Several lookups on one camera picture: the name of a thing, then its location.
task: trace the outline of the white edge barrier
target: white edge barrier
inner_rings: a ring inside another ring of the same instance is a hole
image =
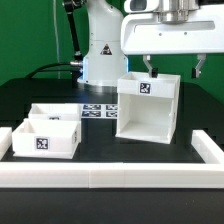
[[[12,128],[0,128],[0,160],[12,144]]]
[[[0,163],[1,188],[224,188],[224,153],[201,130],[192,145],[205,164]]]

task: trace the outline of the white plastic tray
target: white plastic tray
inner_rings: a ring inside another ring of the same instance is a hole
[[[81,120],[80,104],[32,104],[28,117],[46,120]]]
[[[12,142],[14,156],[71,159],[81,142],[81,122],[24,119]]]

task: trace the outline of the white bin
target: white bin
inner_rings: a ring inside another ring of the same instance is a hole
[[[176,128],[180,76],[129,72],[118,80],[120,138],[170,143]]]
[[[80,121],[80,104],[32,104],[30,119]]]
[[[80,142],[80,121],[24,119],[12,133],[14,156],[71,159]]]
[[[0,160],[12,144],[12,128],[0,128]]]

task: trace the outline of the qr code sticker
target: qr code sticker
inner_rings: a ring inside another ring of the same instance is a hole
[[[51,116],[51,117],[48,117],[48,119],[49,119],[49,120],[55,120],[55,121],[57,121],[57,120],[61,120],[61,118],[58,117],[58,116]]]
[[[106,105],[106,110],[117,110],[118,106],[115,104]]]
[[[77,140],[78,140],[77,131],[73,134],[73,138],[72,139],[73,139],[72,143],[75,144],[77,142]]]
[[[150,94],[150,92],[151,92],[151,84],[150,83],[140,83],[140,93]]]
[[[37,150],[49,150],[50,148],[49,138],[36,138],[35,145]]]
[[[108,117],[108,118],[117,118],[117,112],[116,111],[107,111],[107,113],[106,113],[106,117]]]
[[[84,104],[83,110],[101,110],[100,104]]]
[[[82,117],[101,117],[100,111],[83,111]]]

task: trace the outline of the black cable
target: black cable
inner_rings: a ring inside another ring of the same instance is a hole
[[[68,21],[69,21],[69,25],[70,25],[72,43],[73,43],[73,48],[74,48],[74,52],[75,52],[74,57],[76,60],[80,60],[80,59],[82,59],[82,55],[80,52],[78,36],[77,36],[77,32],[76,32],[76,26],[75,26],[73,14],[67,14],[67,17],[68,17]]]
[[[44,65],[36,70],[34,70],[33,72],[29,73],[28,75],[25,76],[26,79],[32,79],[33,76],[41,71],[44,71],[44,69],[46,68],[53,68],[53,67],[58,67],[58,66],[65,66],[65,65],[70,65],[70,63],[68,62],[59,62],[59,63],[53,63],[53,64],[49,64],[49,65]]]
[[[44,73],[44,72],[71,72],[71,69],[52,69],[52,70],[42,70],[42,71],[39,71],[41,73]]]

